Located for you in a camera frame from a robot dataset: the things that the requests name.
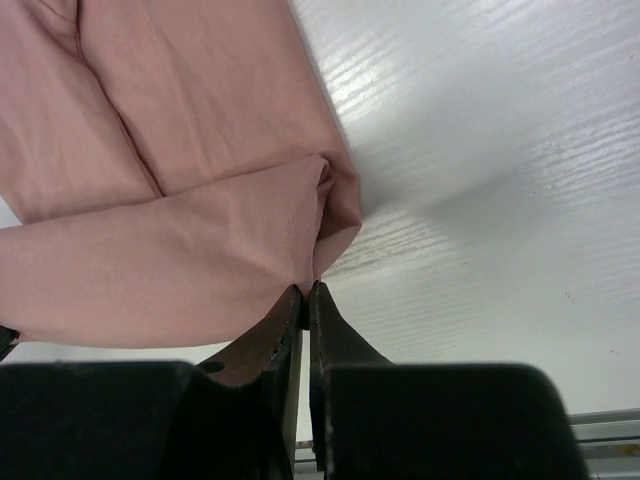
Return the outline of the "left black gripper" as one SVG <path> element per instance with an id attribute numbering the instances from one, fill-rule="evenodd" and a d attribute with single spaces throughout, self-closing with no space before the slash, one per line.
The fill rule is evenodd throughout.
<path id="1" fill-rule="evenodd" d="M 303 297 L 289 287 L 209 359 L 9 364 L 5 479 L 289 479 Z M 0 326 L 0 360 L 20 334 Z"/>

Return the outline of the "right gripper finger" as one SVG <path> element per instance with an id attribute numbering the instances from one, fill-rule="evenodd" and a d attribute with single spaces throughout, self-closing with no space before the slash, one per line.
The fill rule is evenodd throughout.
<path id="1" fill-rule="evenodd" d="M 553 383 L 525 364 L 395 364 L 309 297 L 310 412 L 328 479 L 584 479 Z"/>

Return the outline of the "pink t shirt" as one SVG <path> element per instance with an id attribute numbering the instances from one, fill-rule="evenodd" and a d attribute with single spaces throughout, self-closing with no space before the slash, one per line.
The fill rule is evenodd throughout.
<path id="1" fill-rule="evenodd" d="M 361 226 L 284 1 L 3 2 L 1 197 L 14 342 L 230 341 Z"/>

